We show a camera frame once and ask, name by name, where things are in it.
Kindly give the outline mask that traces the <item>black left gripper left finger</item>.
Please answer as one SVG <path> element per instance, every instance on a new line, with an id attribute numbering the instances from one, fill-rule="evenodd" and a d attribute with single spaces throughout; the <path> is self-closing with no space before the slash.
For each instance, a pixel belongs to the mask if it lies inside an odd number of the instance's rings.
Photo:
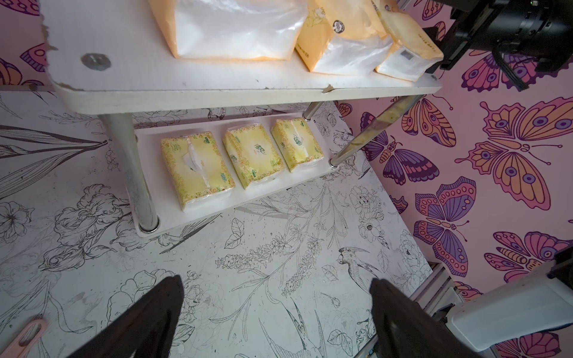
<path id="1" fill-rule="evenodd" d="M 70 356 L 168 357 L 183 302 L 181 277 L 166 277 Z"/>

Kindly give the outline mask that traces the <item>yellow floral tissue pack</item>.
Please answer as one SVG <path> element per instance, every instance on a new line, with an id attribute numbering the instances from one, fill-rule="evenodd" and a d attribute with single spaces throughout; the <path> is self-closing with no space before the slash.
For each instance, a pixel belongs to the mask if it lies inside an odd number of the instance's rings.
<path id="1" fill-rule="evenodd" d="M 210 131 L 164 138 L 161 153 L 183 211 L 212 198 L 225 198 L 236 188 Z"/>
<path id="2" fill-rule="evenodd" d="M 261 123 L 228 129 L 223 143 L 244 189 L 272 180 L 285 170 L 281 155 Z"/>
<path id="3" fill-rule="evenodd" d="M 305 119 L 278 119 L 271 133 L 290 172 L 296 172 L 325 158 Z"/>

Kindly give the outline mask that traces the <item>orange tissue pack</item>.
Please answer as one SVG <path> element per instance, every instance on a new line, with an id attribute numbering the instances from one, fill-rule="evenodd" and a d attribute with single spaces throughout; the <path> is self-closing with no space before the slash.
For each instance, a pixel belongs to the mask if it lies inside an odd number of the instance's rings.
<path id="1" fill-rule="evenodd" d="M 373 1 L 386 33 L 393 40 L 386 58 L 376 73 L 405 81 L 418 81 L 444 54 L 422 27 L 398 7 L 396 1 Z"/>
<path id="2" fill-rule="evenodd" d="M 286 61 L 304 21 L 306 1 L 150 1 L 175 58 Z"/>
<path id="3" fill-rule="evenodd" d="M 309 1 L 295 50 L 309 71 L 368 75 L 389 55 L 393 39 L 371 1 Z"/>

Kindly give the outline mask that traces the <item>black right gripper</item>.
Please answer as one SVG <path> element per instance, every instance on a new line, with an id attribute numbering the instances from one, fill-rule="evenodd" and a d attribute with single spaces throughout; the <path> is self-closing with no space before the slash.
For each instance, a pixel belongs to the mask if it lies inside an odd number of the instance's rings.
<path id="1" fill-rule="evenodd" d="M 455 21 L 438 47 L 444 58 L 427 72 L 451 70 L 469 50 L 525 55 L 538 72 L 556 72 L 572 56 L 571 1 L 443 1 Z"/>

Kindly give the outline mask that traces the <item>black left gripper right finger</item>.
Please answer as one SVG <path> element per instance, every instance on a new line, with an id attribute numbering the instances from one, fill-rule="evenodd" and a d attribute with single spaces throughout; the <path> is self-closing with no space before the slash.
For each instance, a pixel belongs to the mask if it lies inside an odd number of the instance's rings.
<path id="1" fill-rule="evenodd" d="M 372 319 L 379 357 L 478 357 L 386 279 L 373 279 Z"/>

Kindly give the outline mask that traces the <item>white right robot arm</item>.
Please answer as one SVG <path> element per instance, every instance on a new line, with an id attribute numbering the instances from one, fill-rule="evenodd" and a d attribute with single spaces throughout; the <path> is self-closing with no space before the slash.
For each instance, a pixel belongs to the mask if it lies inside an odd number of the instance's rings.
<path id="1" fill-rule="evenodd" d="M 442 70 L 452 69 L 469 50 L 489 52 L 518 91 L 528 89 L 526 64 L 536 73 L 556 72 L 572 56 L 570 1 L 451 1 L 452 27 L 439 42 Z M 490 174 L 504 192 L 531 208 L 549 206 L 537 169 L 525 157 L 536 140 L 572 132 L 572 105 L 564 100 L 531 110 L 504 107 L 486 118 L 486 142 L 470 153 L 470 163 Z M 540 232 L 527 242 L 500 233 L 502 252 L 491 263 L 510 282 L 473 301 L 457 304 L 446 327 L 474 351 L 524 335 L 572 323 L 572 245 Z"/>

